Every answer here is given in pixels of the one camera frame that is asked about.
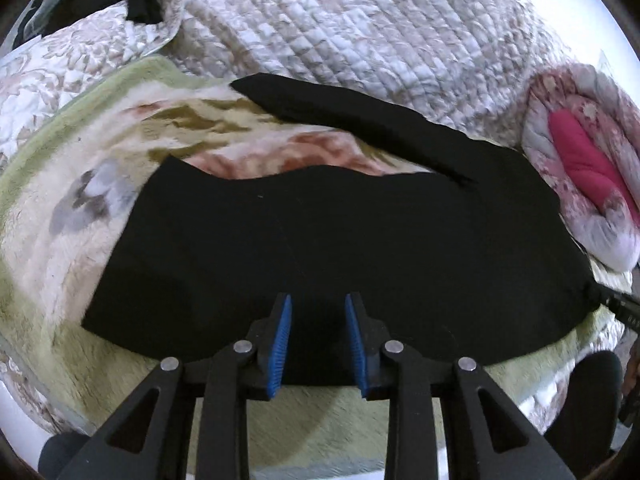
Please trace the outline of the white quilted bedspread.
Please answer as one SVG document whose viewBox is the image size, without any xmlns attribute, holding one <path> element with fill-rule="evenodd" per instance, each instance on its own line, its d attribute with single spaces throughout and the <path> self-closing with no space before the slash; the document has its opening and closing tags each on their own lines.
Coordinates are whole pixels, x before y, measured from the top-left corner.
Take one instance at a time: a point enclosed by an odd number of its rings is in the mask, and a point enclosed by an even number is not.
<svg viewBox="0 0 640 480">
<path fill-rule="evenodd" d="M 160 1 L 160 24 L 131 23 L 117 3 L 2 58 L 2 158 L 153 53 L 196 76 L 265 72 L 358 90 L 513 145 L 530 81 L 563 55 L 528 0 Z"/>
</svg>

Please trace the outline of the black pants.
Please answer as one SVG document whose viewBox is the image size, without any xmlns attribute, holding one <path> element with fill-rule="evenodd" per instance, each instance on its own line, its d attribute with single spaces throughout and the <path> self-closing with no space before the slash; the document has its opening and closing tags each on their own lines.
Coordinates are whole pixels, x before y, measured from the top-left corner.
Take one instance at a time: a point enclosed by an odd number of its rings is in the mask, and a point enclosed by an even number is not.
<svg viewBox="0 0 640 480">
<path fill-rule="evenodd" d="M 345 299 L 428 358 L 537 351 L 600 306 L 555 192 L 512 148 L 362 93 L 257 74 L 232 87 L 287 125 L 328 126 L 419 166 L 326 165 L 248 180 L 179 159 L 142 188 L 82 319 L 127 350 L 208 358 L 292 298 L 290 385 L 354 380 Z"/>
</svg>

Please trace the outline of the pink floral rolled comforter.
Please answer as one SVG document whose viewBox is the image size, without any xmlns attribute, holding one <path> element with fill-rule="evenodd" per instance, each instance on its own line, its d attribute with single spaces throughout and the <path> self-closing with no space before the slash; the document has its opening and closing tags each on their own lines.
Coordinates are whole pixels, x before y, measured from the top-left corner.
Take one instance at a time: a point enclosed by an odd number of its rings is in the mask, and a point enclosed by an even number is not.
<svg viewBox="0 0 640 480">
<path fill-rule="evenodd" d="M 559 196 L 567 229 L 616 272 L 639 262 L 639 107 L 614 80 L 572 63 L 529 87 L 522 149 Z"/>
</svg>

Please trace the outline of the person's dark trouser leg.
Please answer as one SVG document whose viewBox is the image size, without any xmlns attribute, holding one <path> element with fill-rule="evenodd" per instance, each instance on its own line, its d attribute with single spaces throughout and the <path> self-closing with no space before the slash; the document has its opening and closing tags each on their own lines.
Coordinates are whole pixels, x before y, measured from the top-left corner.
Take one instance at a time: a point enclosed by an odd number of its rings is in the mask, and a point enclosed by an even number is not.
<svg viewBox="0 0 640 480">
<path fill-rule="evenodd" d="M 562 410 L 544 437 L 576 479 L 608 458 L 622 383 L 620 360 L 611 351 L 590 354 L 570 373 Z"/>
</svg>

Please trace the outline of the green floral plush blanket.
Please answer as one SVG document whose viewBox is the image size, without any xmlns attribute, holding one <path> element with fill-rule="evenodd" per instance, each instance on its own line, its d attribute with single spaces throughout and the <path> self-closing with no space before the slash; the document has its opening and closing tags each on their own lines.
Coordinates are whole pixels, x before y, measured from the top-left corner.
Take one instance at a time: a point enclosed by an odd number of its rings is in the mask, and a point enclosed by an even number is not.
<svg viewBox="0 0 640 480">
<path fill-rule="evenodd" d="M 51 432 L 93 432 L 155 361 L 80 327 L 137 195 L 168 156 L 204 152 L 216 176 L 265 177 L 311 164 L 372 176 L 427 171 L 351 134 L 279 125 L 221 80 L 153 55 L 121 68 L 28 131 L 1 175 L 1 368 L 41 392 L 25 408 Z M 605 308 L 564 339 L 489 367 L 537 429 L 564 401 L 584 356 L 614 350 L 623 324 Z M 386 405 L 355 388 L 285 388 L 250 408 L 255 479 L 382 474 Z"/>
</svg>

